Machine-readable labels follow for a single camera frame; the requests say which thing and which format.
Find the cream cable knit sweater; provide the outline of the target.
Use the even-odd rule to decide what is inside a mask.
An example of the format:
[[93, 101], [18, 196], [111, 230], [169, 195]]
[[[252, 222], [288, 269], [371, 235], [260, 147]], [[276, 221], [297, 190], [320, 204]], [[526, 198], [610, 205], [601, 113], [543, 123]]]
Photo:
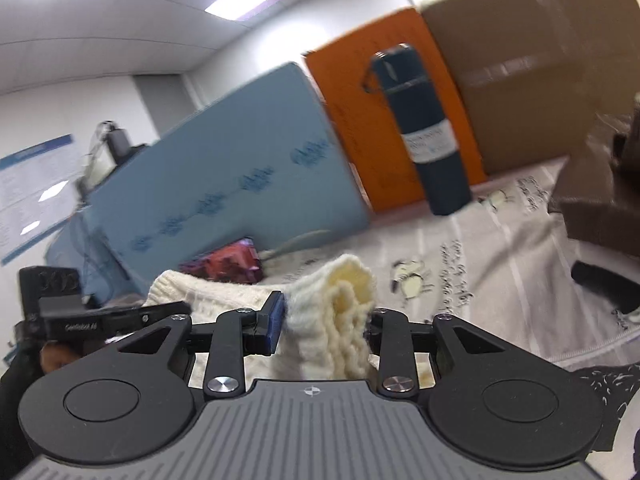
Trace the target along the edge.
[[256, 379], [372, 379], [364, 332], [376, 304], [375, 278], [353, 255], [342, 255], [290, 284], [240, 285], [194, 278], [167, 270], [151, 285], [145, 305], [184, 301], [192, 320], [215, 322], [237, 308], [258, 310], [280, 290], [286, 315], [273, 356], [244, 360], [248, 386]]

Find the smartphone playing video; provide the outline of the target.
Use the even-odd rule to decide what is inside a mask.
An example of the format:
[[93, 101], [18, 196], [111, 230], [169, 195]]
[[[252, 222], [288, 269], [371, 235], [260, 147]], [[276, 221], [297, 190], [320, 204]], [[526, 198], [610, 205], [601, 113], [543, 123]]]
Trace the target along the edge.
[[219, 283], [253, 285], [264, 279], [262, 260], [250, 237], [240, 238], [181, 263], [179, 271]]

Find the grey printed bed sheet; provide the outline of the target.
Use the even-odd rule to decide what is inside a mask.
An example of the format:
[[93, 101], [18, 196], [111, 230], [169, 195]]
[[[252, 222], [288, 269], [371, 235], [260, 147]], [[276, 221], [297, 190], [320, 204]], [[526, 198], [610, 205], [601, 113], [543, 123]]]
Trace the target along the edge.
[[608, 479], [639, 474], [639, 317], [577, 284], [576, 262], [636, 280], [639, 263], [571, 240], [548, 209], [562, 162], [552, 160], [479, 185], [448, 217], [417, 204], [369, 229], [266, 264], [271, 284], [291, 283], [343, 254], [374, 274], [381, 306], [421, 322], [450, 313], [575, 372], [600, 394], [604, 434], [588, 462]]

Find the light blue flat box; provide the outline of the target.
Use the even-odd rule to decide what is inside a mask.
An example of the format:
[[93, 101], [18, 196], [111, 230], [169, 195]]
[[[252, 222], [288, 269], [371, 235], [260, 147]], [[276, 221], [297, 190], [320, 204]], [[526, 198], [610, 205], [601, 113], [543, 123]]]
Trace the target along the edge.
[[370, 221], [318, 94], [294, 63], [145, 148], [89, 204], [141, 295], [164, 271], [242, 237], [260, 250], [314, 247]]

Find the black power adapter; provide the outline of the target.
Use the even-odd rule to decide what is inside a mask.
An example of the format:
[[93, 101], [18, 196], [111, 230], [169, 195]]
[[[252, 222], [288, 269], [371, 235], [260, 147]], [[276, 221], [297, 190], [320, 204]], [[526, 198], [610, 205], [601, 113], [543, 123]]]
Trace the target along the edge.
[[112, 159], [116, 165], [121, 165], [137, 152], [146, 148], [145, 144], [132, 145], [126, 130], [121, 128], [112, 129], [105, 133], [105, 141]]

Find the dark brown folded garment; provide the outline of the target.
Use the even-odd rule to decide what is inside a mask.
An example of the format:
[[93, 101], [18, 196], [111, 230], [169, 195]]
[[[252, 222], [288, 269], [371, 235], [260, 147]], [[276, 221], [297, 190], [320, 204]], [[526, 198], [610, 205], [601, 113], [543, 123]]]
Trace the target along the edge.
[[548, 203], [567, 235], [639, 255], [639, 99], [629, 115], [599, 115], [570, 154]]

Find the dark blue vacuum bottle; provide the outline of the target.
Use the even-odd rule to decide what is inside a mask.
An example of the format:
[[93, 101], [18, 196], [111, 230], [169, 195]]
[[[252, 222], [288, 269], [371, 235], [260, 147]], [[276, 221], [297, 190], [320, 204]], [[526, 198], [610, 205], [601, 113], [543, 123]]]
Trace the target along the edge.
[[454, 128], [442, 108], [419, 52], [410, 44], [375, 53], [369, 73], [393, 113], [409, 158], [416, 167], [435, 216], [449, 216], [472, 200]]

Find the orange flat box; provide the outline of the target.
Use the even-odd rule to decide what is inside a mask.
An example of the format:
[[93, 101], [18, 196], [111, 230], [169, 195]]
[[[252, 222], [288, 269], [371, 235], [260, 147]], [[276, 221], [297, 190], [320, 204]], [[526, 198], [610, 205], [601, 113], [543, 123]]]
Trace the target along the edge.
[[364, 84], [376, 85], [367, 73], [373, 55], [398, 44], [410, 44], [420, 54], [454, 128], [469, 182], [487, 180], [468, 114], [442, 52], [422, 15], [405, 8], [304, 54], [343, 150], [377, 214], [425, 200], [386, 99], [363, 89]]

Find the large brown cardboard box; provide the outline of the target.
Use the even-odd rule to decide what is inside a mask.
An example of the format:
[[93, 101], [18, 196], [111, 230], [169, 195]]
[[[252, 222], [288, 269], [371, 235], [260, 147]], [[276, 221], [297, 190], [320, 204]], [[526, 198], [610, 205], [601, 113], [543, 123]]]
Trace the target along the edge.
[[637, 0], [437, 0], [421, 10], [486, 174], [565, 155], [639, 90]]

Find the blue wall notice poster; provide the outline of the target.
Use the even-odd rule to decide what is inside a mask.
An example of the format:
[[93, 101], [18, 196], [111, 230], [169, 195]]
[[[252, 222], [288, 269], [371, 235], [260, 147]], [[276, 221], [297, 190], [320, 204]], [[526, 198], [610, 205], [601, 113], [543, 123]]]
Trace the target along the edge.
[[79, 176], [79, 151], [69, 134], [1, 159], [4, 266], [66, 223], [76, 207]]

